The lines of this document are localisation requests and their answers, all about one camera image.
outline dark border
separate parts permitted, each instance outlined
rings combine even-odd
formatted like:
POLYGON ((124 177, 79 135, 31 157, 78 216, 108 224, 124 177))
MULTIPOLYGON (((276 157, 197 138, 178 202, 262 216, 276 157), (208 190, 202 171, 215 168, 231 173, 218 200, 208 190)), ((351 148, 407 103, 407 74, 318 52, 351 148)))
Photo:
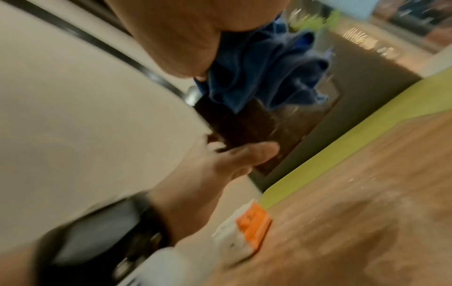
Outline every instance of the dark border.
POLYGON ((109 53, 110 55, 114 56, 115 58, 123 61, 124 63, 128 64, 129 66, 135 68, 139 72, 141 72, 144 76, 149 78, 151 81, 163 86, 167 90, 171 91, 181 99, 185 98, 185 93, 169 83, 167 80, 159 76, 158 74, 154 73, 147 67, 143 66, 136 60, 130 58, 129 56, 121 53, 117 49, 113 48, 112 46, 108 45, 107 43, 99 40, 98 38, 94 37, 91 34, 88 34, 84 30, 72 25, 71 23, 61 19, 58 16, 53 15, 52 13, 44 10, 43 8, 28 2, 27 0, 2 0, 3 2, 16 7, 17 9, 20 9, 24 12, 27 12, 49 24, 52 24, 53 26, 65 31, 67 34, 70 34, 71 36, 77 37, 87 43, 90 43, 93 46, 96 46, 97 48, 103 50, 104 52, 109 53))

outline wooden table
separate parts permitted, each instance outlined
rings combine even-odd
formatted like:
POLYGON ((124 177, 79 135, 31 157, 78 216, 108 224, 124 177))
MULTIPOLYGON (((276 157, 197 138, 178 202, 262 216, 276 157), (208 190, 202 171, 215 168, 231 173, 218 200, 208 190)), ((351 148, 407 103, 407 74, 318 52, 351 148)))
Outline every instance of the wooden table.
POLYGON ((407 120, 270 208, 209 286, 452 285, 452 112, 407 120))

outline blue cloth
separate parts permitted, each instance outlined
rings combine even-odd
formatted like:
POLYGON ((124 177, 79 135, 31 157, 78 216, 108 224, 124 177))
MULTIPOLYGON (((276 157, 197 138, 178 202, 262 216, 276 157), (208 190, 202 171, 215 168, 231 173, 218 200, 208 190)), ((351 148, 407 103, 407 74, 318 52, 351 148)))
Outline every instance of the blue cloth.
POLYGON ((234 113, 252 98, 267 110, 325 103, 328 97, 315 86, 330 63, 311 51, 314 39, 312 32, 287 32, 280 18, 251 32, 222 33, 207 82, 195 82, 202 95, 234 113))

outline floor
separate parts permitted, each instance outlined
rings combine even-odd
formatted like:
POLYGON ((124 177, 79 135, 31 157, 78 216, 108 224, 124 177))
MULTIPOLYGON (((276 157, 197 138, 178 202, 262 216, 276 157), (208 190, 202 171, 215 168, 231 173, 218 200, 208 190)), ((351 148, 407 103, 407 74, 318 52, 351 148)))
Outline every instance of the floor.
MULTIPOLYGON (((0 34, 0 252, 99 201, 151 188, 209 131, 191 107, 130 66, 4 2, 0 34)), ((185 285, 199 284, 215 264, 217 225, 259 196, 249 179, 234 182, 209 224, 167 251, 195 265, 185 285)))

